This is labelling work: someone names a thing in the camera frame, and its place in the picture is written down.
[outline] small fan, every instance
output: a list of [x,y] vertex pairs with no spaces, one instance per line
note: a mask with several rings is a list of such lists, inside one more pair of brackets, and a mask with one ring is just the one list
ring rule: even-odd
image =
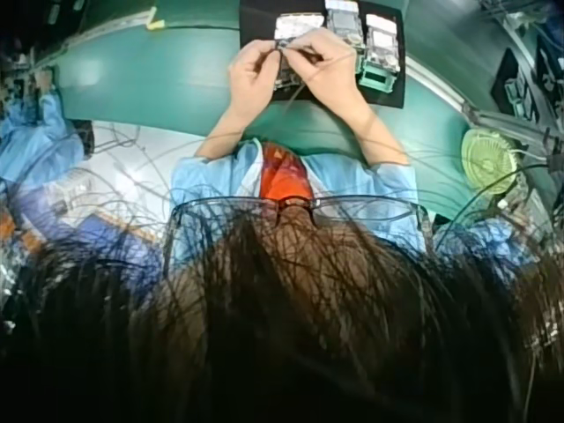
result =
[[[493,130],[469,130],[462,142],[462,164],[471,185],[476,189],[500,180],[517,170],[517,159],[511,143]],[[506,192],[515,181],[516,174],[496,183],[487,194]]]

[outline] hair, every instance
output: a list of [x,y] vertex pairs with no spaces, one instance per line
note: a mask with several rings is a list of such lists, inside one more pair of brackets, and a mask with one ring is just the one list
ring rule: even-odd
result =
[[157,284],[78,241],[48,245],[2,310],[3,404],[56,421],[537,422],[561,410],[562,256],[516,269],[476,249],[447,259],[364,243],[366,275],[335,267],[320,283],[284,272],[248,217],[230,234]]

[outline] light blue lab coat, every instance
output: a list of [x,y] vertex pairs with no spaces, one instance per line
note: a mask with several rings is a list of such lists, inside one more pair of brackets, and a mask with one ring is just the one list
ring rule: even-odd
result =
[[54,91],[40,100],[41,120],[33,99],[10,100],[0,122],[0,179],[22,189],[36,189],[62,177],[84,158],[80,137],[63,119]]
[[[366,195],[419,203],[415,172],[411,166],[381,164],[364,167],[357,160],[329,153],[302,157],[301,161],[308,170],[308,179],[316,198]],[[262,168],[263,150],[257,140],[251,140],[235,155],[223,159],[181,159],[173,172],[172,203],[176,206],[207,197],[259,197]],[[388,206],[385,211],[391,217],[403,212],[403,206],[397,210]],[[376,237],[399,247],[414,252],[426,250],[424,237],[418,229],[418,220],[414,214],[384,224],[375,224],[360,216],[359,222]],[[487,251],[515,265],[530,259],[526,258],[527,253],[520,243],[511,241],[512,227],[504,221],[496,219],[465,228],[456,225],[451,229],[438,253],[456,255],[466,249],[474,252]],[[443,235],[444,230],[437,234],[435,241],[441,240]]]

